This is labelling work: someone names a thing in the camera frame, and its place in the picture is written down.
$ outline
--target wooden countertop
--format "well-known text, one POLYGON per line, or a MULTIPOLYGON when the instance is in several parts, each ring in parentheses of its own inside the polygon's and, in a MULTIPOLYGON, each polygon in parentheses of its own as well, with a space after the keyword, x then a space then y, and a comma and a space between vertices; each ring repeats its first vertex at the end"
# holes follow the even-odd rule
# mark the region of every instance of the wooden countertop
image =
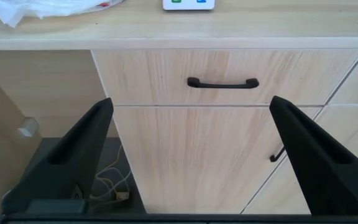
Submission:
POLYGON ((358 48, 358 0, 216 0, 213 12, 126 0, 15 29, 0 21, 0 50, 112 48, 358 48))

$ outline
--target drawer handle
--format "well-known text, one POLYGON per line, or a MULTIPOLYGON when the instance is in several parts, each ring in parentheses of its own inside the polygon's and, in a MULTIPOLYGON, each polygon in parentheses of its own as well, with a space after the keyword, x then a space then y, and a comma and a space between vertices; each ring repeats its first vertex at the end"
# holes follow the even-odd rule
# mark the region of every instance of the drawer handle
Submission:
POLYGON ((199 78, 187 78, 187 85, 193 88, 232 88, 232 89, 251 89, 259 86, 258 79, 250 78, 246 80, 246 84, 239 85, 223 85, 223 84, 208 84, 201 83, 199 78))
POLYGON ((285 151, 285 149, 283 148, 283 149, 277 154, 277 156, 274 156, 274 155, 270 156, 270 161, 271 161, 271 162, 277 162, 278 159, 280 158, 280 156, 283 154, 284 151, 285 151))

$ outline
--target white plastic bag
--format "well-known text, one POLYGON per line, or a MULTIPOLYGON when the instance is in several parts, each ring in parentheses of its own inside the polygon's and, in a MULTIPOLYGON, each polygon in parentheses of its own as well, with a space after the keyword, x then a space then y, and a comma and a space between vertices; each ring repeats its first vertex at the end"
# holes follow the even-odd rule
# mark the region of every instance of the white plastic bag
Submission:
POLYGON ((0 20, 15 27, 24 16, 69 16, 100 11, 123 0, 0 0, 0 20))

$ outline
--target countertop edge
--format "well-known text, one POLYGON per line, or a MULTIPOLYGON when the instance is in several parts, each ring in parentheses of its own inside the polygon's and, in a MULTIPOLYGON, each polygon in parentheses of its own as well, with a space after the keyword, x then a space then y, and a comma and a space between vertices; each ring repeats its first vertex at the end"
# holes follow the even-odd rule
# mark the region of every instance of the countertop edge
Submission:
POLYGON ((358 49, 358 37, 0 39, 0 50, 358 49))

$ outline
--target cable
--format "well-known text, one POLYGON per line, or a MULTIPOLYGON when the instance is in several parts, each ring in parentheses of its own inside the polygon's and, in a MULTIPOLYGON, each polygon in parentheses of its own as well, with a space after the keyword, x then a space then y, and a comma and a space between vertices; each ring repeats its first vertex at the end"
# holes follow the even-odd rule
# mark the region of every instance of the cable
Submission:
POLYGON ((106 187, 107 187, 107 189, 109 189, 110 190, 110 186, 106 183, 106 182, 109 182, 110 184, 111 184, 111 187, 114 187, 114 184, 113 184, 113 182, 110 180, 110 179, 108 179, 108 178, 100 178, 100 177, 96 177, 96 180, 98 180, 98 181, 100 181, 100 182, 102 182, 106 187))
POLYGON ((109 191, 107 191, 106 193, 104 193, 100 196, 96 196, 96 197, 92 196, 91 199, 100 199, 101 197, 105 197, 105 196, 111 194, 111 192, 113 190, 115 190, 118 185, 120 185, 121 183, 125 182, 128 179, 128 177, 131 175, 131 173, 132 173, 132 171, 129 171, 129 173, 126 175, 126 177, 124 179, 117 182, 117 184, 113 188, 109 189, 109 191))
MULTIPOLYGON (((122 178, 122 179, 125 179, 125 177, 123 176, 122 172, 121 172, 119 169, 115 168, 115 167, 107 168, 107 169, 105 169, 103 172, 106 172, 106 171, 109 171, 109 170, 115 170, 115 171, 117 171, 118 174, 121 176, 121 178, 122 178)), ((126 187, 127 187, 127 191, 129 192, 129 185, 128 185, 128 182, 127 182, 127 181, 125 181, 125 185, 126 185, 126 187)))
POLYGON ((120 153, 121 153, 121 149, 122 149, 122 144, 119 146, 118 154, 117 154, 117 159, 116 159, 114 162, 112 162, 112 164, 106 166, 102 171, 98 172, 98 173, 96 174, 96 176, 98 176, 98 175, 100 175, 101 173, 103 173, 106 169, 108 169, 108 168, 114 166, 114 165, 119 161, 119 156, 120 156, 120 153))

